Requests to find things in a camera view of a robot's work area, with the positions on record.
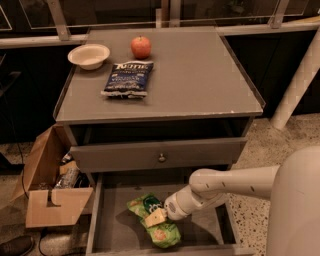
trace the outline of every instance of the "shoe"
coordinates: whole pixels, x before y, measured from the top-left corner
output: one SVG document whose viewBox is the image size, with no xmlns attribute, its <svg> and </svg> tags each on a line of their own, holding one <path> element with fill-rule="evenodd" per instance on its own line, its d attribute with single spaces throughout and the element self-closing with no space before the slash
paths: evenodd
<svg viewBox="0 0 320 256">
<path fill-rule="evenodd" d="M 19 236 L 8 242 L 0 244 L 1 256 L 24 256 L 27 255 L 34 246 L 31 236 Z"/>
</svg>

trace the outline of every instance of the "apple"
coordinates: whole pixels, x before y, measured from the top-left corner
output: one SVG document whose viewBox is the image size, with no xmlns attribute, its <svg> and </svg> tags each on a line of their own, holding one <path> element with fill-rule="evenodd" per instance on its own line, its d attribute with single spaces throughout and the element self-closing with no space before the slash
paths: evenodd
<svg viewBox="0 0 320 256">
<path fill-rule="evenodd" d="M 138 36 L 131 41 L 131 51 L 136 59 L 146 59 L 151 52 L 151 42 L 145 36 Z"/>
</svg>

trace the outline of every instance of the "white bowl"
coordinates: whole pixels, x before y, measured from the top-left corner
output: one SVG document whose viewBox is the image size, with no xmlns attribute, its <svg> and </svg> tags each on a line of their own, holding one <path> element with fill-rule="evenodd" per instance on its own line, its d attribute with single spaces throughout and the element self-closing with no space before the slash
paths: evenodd
<svg viewBox="0 0 320 256">
<path fill-rule="evenodd" d="M 68 54 L 68 60 L 86 70 L 99 68 L 110 55 L 108 47 L 100 44 L 85 44 L 74 48 Z"/>
</svg>

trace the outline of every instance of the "terrazzo floor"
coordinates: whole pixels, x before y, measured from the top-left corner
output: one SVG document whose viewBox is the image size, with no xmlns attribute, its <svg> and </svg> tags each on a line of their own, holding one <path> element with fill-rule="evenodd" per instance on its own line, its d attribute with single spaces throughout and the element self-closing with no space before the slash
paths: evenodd
<svg viewBox="0 0 320 256">
<path fill-rule="evenodd" d="M 281 164 L 294 151 L 311 145 L 319 145 L 319 127 L 320 114 L 292 116 L 281 131 L 274 129 L 268 119 L 256 119 L 248 132 L 248 143 L 232 169 Z M 24 161 L 31 147 L 32 143 L 21 144 Z M 0 145 L 0 152 L 10 162 L 21 163 L 21 156 L 16 145 Z M 38 256 L 41 255 L 38 248 L 40 230 L 26 229 L 24 223 L 27 199 L 21 197 L 10 202 L 18 178 L 16 174 L 0 173 L 0 243 L 18 235 L 32 235 L 36 246 L 29 255 Z M 228 194 L 228 197 L 242 246 L 253 248 L 256 252 L 255 256 L 266 255 L 270 202 L 235 194 Z M 46 255 L 84 251 L 88 229 L 89 219 L 85 216 L 75 226 L 48 229 L 48 235 L 42 240 L 41 248 Z"/>
</svg>

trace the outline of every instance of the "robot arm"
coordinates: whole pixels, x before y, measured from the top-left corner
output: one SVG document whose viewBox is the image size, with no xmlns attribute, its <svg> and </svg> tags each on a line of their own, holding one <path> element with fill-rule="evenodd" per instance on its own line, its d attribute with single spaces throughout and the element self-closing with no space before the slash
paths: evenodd
<svg viewBox="0 0 320 256">
<path fill-rule="evenodd" d="M 188 186 L 166 199 L 168 217 L 179 220 L 209 204 L 219 205 L 223 193 L 270 199 L 278 169 L 279 165 L 231 171 L 199 169 L 190 176 Z"/>
<path fill-rule="evenodd" d="M 320 146 L 294 152 L 280 167 L 227 172 L 200 169 L 189 182 L 165 201 L 169 218 L 179 220 L 217 203 L 221 193 L 270 198 L 267 255 L 318 255 Z"/>
</svg>

